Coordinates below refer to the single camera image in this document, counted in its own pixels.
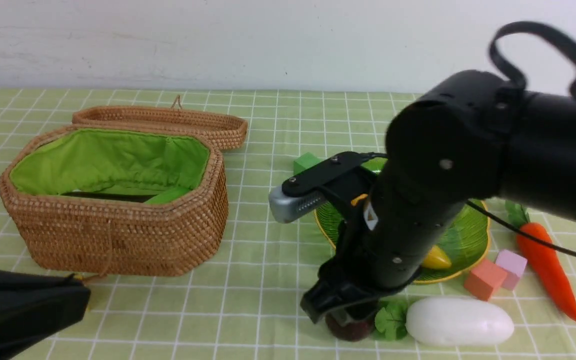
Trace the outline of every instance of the basket handle loop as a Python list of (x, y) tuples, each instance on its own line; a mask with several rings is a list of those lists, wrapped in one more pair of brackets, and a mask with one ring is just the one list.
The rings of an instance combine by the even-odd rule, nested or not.
[(175, 108), (175, 105), (178, 105), (178, 106), (179, 106), (179, 110), (183, 110), (184, 107), (181, 105), (181, 100), (182, 100), (181, 94), (180, 94), (180, 95), (177, 95), (176, 98), (174, 98), (174, 101), (172, 102), (172, 105), (170, 105), (170, 109), (174, 109), (174, 108)]
[(112, 226), (112, 220), (108, 219), (108, 229), (107, 229), (107, 234), (108, 234), (108, 251), (106, 252), (106, 261), (105, 261), (105, 265), (103, 266), (103, 269), (96, 275), (90, 275), (87, 276), (85, 278), (83, 278), (81, 280), (81, 282), (84, 285), (88, 285), (90, 284), (92, 281), (94, 280), (102, 280), (103, 278), (105, 278), (106, 276), (108, 276), (108, 270), (110, 269), (110, 264), (112, 264), (113, 262), (113, 253), (114, 253), (114, 249), (113, 249), (113, 237), (112, 237), (112, 232), (111, 230), (111, 226)]

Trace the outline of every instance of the table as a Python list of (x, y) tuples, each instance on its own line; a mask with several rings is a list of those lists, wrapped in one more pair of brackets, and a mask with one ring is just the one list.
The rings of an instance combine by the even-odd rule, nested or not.
[[(416, 94), (320, 91), (150, 91), (135, 89), (0, 89), (0, 174), (32, 137), (95, 105), (169, 107), (228, 113), (249, 121), (242, 148), (224, 154), (230, 217), (217, 255), (176, 278), (108, 276), (91, 285), (83, 321), (40, 342), (19, 359), (179, 360), (564, 360), (576, 359), (576, 323), (562, 318), (530, 271), (514, 292), (492, 300), (514, 319), (512, 338), (489, 348), (430, 348), (396, 342), (336, 341), (299, 308), (331, 256), (312, 215), (274, 223), (267, 196), (292, 174), (293, 160), (347, 150), (383, 151), (393, 115)], [(498, 200), (487, 202), (503, 214)], [(576, 250), (576, 223), (539, 212), (560, 245)], [(493, 223), (493, 246), (516, 249), (514, 235)], [(562, 264), (576, 292), (576, 259)], [(39, 268), (0, 200), (0, 269), (62, 274)], [(398, 297), (467, 296), (461, 278), (412, 285)]]

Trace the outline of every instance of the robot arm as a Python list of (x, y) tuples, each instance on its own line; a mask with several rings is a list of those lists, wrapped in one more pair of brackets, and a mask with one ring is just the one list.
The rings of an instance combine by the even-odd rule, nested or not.
[[(526, 80), (499, 54), (497, 39), (538, 35), (576, 64), (576, 43), (533, 22), (506, 25), (490, 55), (509, 80), (467, 70), (402, 110), (386, 132), (386, 164), (374, 177), (368, 157), (334, 157), (287, 180), (270, 209), (290, 223), (325, 201), (343, 215), (334, 257), (323, 264), (301, 307), (313, 322), (365, 321), (381, 297), (419, 276), (428, 251), (469, 199), (499, 197), (576, 221), (576, 80), (571, 96), (525, 91)], [(357, 206), (350, 200), (368, 194)]]

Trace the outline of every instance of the wicker basket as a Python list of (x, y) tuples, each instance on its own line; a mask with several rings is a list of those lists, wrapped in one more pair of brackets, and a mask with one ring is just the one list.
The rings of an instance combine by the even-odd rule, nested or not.
[[(202, 127), (201, 119), (208, 126)], [(3, 204), (39, 266), (103, 276), (180, 276), (217, 252), (229, 212), (220, 150), (242, 145), (246, 121), (180, 109), (107, 106), (77, 112), (73, 122), (35, 137), (0, 176)], [(161, 204), (19, 191), (10, 174), (20, 161), (79, 130), (192, 137), (209, 150), (203, 177), (192, 191)]]

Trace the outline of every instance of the basket lid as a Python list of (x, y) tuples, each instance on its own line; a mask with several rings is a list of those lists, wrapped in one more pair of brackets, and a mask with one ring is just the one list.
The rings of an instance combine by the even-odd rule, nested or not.
[(170, 107), (139, 105), (101, 105), (76, 111), (73, 124), (130, 124), (144, 132), (148, 130), (180, 130), (200, 135), (218, 150), (240, 148), (246, 139), (248, 123), (231, 114), (183, 109), (181, 95)]

